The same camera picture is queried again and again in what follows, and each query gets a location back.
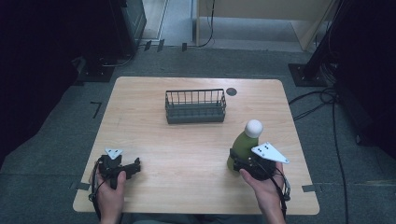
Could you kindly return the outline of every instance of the human hand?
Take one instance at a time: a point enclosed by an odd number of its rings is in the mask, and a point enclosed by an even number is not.
[[[283,176],[283,165],[281,162],[276,163],[276,174],[273,179],[277,185],[283,189],[284,179]],[[244,169],[240,169],[239,173],[244,180],[253,188],[256,194],[257,202],[259,203],[262,214],[265,215],[268,223],[286,223],[283,218],[282,210],[280,208],[280,198],[277,194],[276,187],[271,179],[263,181],[253,178],[250,173]]]
[[[101,224],[118,223],[124,204],[124,188],[126,173],[121,171],[117,179],[117,188],[113,189],[101,175],[96,175],[100,188],[97,193],[97,202],[101,212]]]

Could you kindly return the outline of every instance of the white ball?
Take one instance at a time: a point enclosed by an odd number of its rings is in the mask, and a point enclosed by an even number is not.
[[[245,134],[251,138],[258,138],[262,134],[262,123],[259,120],[251,119],[245,127]]]

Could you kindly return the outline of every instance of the cable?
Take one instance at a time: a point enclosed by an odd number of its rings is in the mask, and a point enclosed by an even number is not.
[[[99,161],[100,161],[100,159],[96,162],[96,164],[93,166],[93,169],[92,169],[91,194],[88,196],[88,199],[92,202],[93,208],[95,209],[95,213],[100,220],[101,213],[100,213],[99,204],[97,201],[97,193],[98,193],[99,188],[102,186],[102,184],[105,183],[105,181],[103,181],[99,186],[97,186],[96,171],[97,171],[97,168],[99,165]]]
[[[319,94],[320,100],[321,100],[321,102],[322,102],[320,105],[317,105],[317,106],[314,107],[313,109],[310,109],[310,110],[308,110],[308,111],[305,111],[304,113],[302,113],[302,114],[300,114],[300,115],[294,117],[293,120],[296,121],[296,120],[298,120],[298,119],[302,119],[302,118],[308,116],[309,114],[311,114],[311,113],[317,111],[318,109],[322,108],[323,106],[328,105],[328,104],[332,104],[333,102],[335,102],[335,96],[331,94],[331,90],[332,90],[332,88],[327,88],[327,89],[324,89],[323,91],[311,91],[311,92],[309,92],[309,93],[307,93],[307,94],[298,96],[298,97],[294,98],[293,100],[291,100],[291,101],[289,102],[289,105],[294,104],[296,101],[301,100],[301,99],[305,98],[305,97],[308,96],[308,95]],[[330,100],[325,100],[325,99],[323,98],[324,95],[330,96],[331,99],[330,99]]]
[[[212,37],[213,37],[213,16],[214,16],[214,14],[215,14],[215,2],[216,2],[216,0],[213,0],[213,3],[212,3],[212,15],[211,15],[211,19],[210,19],[210,24],[209,24],[209,27],[210,27],[210,37],[209,37],[209,39],[206,41],[206,43],[204,43],[203,45],[200,45],[200,46],[197,46],[196,48],[202,48],[202,47],[204,47],[204,46],[206,46],[209,42],[210,42],[210,40],[212,39]]]
[[[102,64],[103,67],[119,67],[119,66],[123,66],[125,64],[127,64],[129,61],[132,60],[132,58],[134,57],[133,54],[131,54],[131,56],[123,63],[116,63],[116,64]]]
[[[338,147],[337,131],[336,131],[336,127],[335,127],[335,102],[332,104],[332,133],[334,135],[335,151],[337,153],[338,164],[340,165],[341,177],[343,179],[344,207],[346,209],[346,213],[345,213],[346,224],[348,224],[349,223],[349,212],[348,212],[348,204],[347,204],[347,181],[346,181],[346,175],[344,172],[343,163],[341,162],[340,150]]]
[[[259,167],[262,168],[262,170],[269,176],[269,178],[271,179],[271,181],[272,181],[273,184],[275,185],[277,195],[279,196],[279,199],[280,199],[280,204],[281,204],[281,210],[282,210],[283,218],[286,220],[286,211],[288,210],[288,207],[286,206],[286,200],[285,200],[284,194],[283,194],[283,192],[282,192],[282,189],[281,189],[281,188],[279,187],[279,185],[276,183],[276,181],[274,180],[274,178],[265,170],[265,168],[262,167],[262,165],[261,165],[259,162],[256,161],[256,163],[257,163],[257,165],[259,165]]]
[[[327,88],[323,91],[311,91],[307,94],[303,94],[301,96],[298,96],[296,98],[294,98],[293,100],[291,100],[289,102],[289,105],[305,98],[305,96],[311,95],[311,94],[316,94],[319,93],[319,97],[320,97],[320,101],[322,102],[321,105],[315,107],[314,109],[308,110],[306,112],[304,112],[302,115],[297,116],[297,119],[301,119],[305,116],[307,116],[308,114],[316,111],[318,108],[323,107],[324,105],[327,104],[332,104],[332,134],[334,137],[334,146],[335,146],[335,152],[337,154],[337,160],[338,160],[338,164],[340,166],[340,171],[341,171],[341,177],[342,177],[342,181],[343,181],[343,190],[344,190],[344,207],[346,209],[346,213],[345,213],[345,220],[346,220],[346,224],[349,223],[349,212],[348,212],[348,201],[347,201],[347,181],[346,181],[346,177],[345,177],[345,172],[344,172],[344,167],[343,167],[343,163],[341,161],[341,156],[340,156],[340,150],[339,150],[339,146],[338,146],[338,138],[337,138],[337,130],[336,130],[336,124],[335,124],[335,104],[336,104],[336,100],[337,100],[337,95],[336,94],[332,94],[335,91],[333,90],[333,88]],[[328,95],[331,96],[332,99],[326,101],[323,97],[324,95]]]
[[[290,183],[288,181],[288,179],[286,178],[286,176],[280,172],[279,169],[277,169],[279,171],[279,174],[275,174],[275,175],[281,175],[283,178],[283,181],[285,182],[284,184],[284,190],[283,190],[283,197],[285,198],[285,201],[290,201]]]
[[[337,79],[334,76],[334,72],[336,68],[337,68],[337,64],[323,63],[320,65],[320,70],[323,76],[325,76],[326,79],[329,80],[332,84],[334,84],[337,81]]]

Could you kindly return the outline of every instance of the finger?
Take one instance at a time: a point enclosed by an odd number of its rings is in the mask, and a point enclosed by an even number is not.
[[[117,178],[117,189],[116,189],[116,191],[120,194],[123,194],[124,192],[125,180],[126,180],[126,173],[125,171],[121,171],[119,173],[119,177]]]
[[[284,174],[283,173],[283,163],[282,162],[277,161],[275,163],[275,167],[276,167],[276,169],[278,169],[280,171],[280,173]]]
[[[95,175],[96,175],[97,183],[100,186],[99,191],[105,192],[105,191],[111,189],[110,185],[106,182],[106,180],[103,178],[103,176],[99,173],[99,167],[96,170]]]
[[[239,173],[241,174],[241,176],[244,178],[244,180],[253,188],[257,188],[257,181],[255,178],[253,178],[253,176],[250,175],[250,173],[245,170],[245,169],[240,169]]]

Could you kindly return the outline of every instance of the wire basket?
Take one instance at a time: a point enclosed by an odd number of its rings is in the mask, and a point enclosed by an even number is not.
[[[165,109],[169,124],[223,122],[224,89],[166,91]]]

